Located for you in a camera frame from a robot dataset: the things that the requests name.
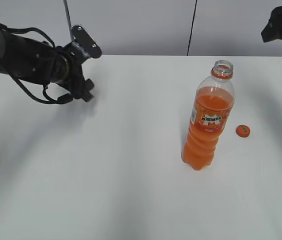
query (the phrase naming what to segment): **bottle cap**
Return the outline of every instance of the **bottle cap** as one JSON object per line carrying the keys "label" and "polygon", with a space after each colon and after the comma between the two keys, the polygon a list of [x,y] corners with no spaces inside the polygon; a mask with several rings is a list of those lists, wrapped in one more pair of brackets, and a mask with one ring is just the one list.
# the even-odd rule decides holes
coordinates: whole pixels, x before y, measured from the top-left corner
{"label": "bottle cap", "polygon": [[239,125],[236,128],[236,134],[242,138],[247,138],[251,133],[251,130],[248,126],[246,125]]}

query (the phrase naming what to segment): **orange soda bottle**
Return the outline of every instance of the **orange soda bottle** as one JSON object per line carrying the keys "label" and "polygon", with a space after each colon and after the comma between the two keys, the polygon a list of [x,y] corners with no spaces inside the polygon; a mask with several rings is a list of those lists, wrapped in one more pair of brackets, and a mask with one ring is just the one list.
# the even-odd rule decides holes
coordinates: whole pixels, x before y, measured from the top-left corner
{"label": "orange soda bottle", "polygon": [[211,164],[219,136],[234,104],[233,65],[220,60],[201,82],[190,118],[182,159],[195,170]]}

